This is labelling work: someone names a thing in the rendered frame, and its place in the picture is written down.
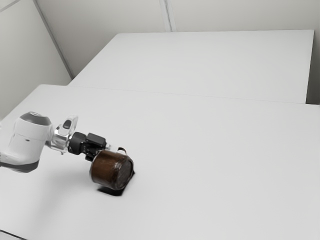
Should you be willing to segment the brown mug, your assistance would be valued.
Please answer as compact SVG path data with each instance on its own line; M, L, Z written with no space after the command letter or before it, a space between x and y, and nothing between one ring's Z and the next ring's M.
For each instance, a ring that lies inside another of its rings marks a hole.
M101 150L93 159L89 173L94 183L120 191L134 174L134 162L126 154Z

